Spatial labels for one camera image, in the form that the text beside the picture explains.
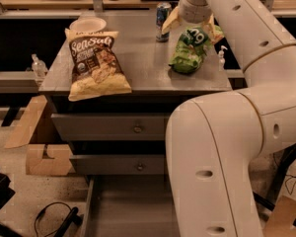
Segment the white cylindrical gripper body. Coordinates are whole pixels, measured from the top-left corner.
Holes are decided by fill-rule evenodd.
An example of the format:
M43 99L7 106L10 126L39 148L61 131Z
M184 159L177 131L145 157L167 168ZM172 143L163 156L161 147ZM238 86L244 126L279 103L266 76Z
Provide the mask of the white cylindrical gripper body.
M210 6L205 0L180 0L179 16L189 23L201 23L212 15Z

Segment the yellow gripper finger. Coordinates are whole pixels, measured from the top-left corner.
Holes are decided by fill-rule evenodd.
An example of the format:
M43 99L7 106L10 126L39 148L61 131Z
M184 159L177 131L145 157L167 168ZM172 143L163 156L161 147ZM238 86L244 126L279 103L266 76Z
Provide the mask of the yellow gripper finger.
M166 19L166 21L163 23L162 26L162 34L167 34L171 30L177 28L181 24L181 18L179 15L179 7L176 7L172 10L169 17Z
M210 16L202 22L202 28L208 34L212 43L220 41L220 33L214 24L214 17Z

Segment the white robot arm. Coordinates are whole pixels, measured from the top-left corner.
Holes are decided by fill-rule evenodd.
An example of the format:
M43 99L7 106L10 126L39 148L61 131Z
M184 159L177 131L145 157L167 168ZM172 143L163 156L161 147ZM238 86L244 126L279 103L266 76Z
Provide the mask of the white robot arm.
M259 0L180 0L180 16L214 16L244 89L179 105L166 156L181 237L262 237L250 162L296 143L296 39Z

